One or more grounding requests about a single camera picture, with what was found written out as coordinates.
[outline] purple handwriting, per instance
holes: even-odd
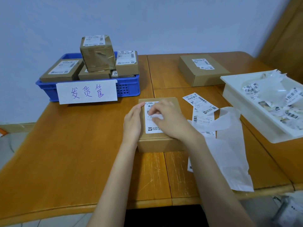
[[[99,84],[99,86],[98,86],[98,84],[97,84],[96,90],[97,90],[97,93],[98,93],[98,97],[99,97],[99,98],[102,97],[102,96],[104,96],[104,94],[102,94],[102,92],[101,92],[101,85],[100,85],[100,84]]]
[[[77,93],[77,89],[78,89],[78,88],[77,88],[77,87],[75,87],[75,88],[73,88],[73,89],[72,89],[72,91],[71,91],[71,92],[73,93],[73,97],[74,97],[74,99],[75,99],[75,98],[80,99],[80,98],[77,96],[77,95],[78,95],[78,93]]]
[[[85,86],[85,87],[83,88],[83,90],[84,90],[85,96],[92,97],[92,96],[89,95],[89,94],[91,93],[91,91],[89,90],[89,87]]]

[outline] person's left hand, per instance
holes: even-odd
[[[141,132],[140,111],[145,102],[135,105],[124,117],[123,141],[137,143]]]

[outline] wooden table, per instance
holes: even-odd
[[[107,103],[49,103],[0,172],[0,226],[92,212],[122,140],[124,115],[139,98],[177,97],[188,119],[192,106],[182,97],[193,92],[217,107],[228,106],[222,86],[192,88],[185,82],[178,70],[179,56],[139,56],[139,96]],[[211,56],[234,74],[271,69],[242,52]],[[250,123],[241,120],[255,192],[235,192],[238,198],[290,192],[294,190],[291,181],[299,188],[303,183],[303,166],[297,165],[303,159],[299,147],[288,146],[293,149],[283,151],[287,142],[280,147],[267,143]],[[290,143],[299,146],[300,141]],[[187,171],[187,160],[186,152],[136,152],[128,208],[198,204],[199,194],[193,174]]]

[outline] hand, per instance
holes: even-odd
[[[123,142],[137,143],[141,132],[140,111],[145,102],[135,105],[124,117]]]
[[[149,115],[161,113],[163,119],[153,118],[153,122],[168,136],[184,141],[188,135],[197,133],[196,129],[187,122],[186,118],[176,110],[172,102],[161,100],[149,110]]]

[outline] baseboard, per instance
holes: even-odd
[[[8,133],[30,132],[36,122],[27,122],[21,124],[2,124],[0,128]]]

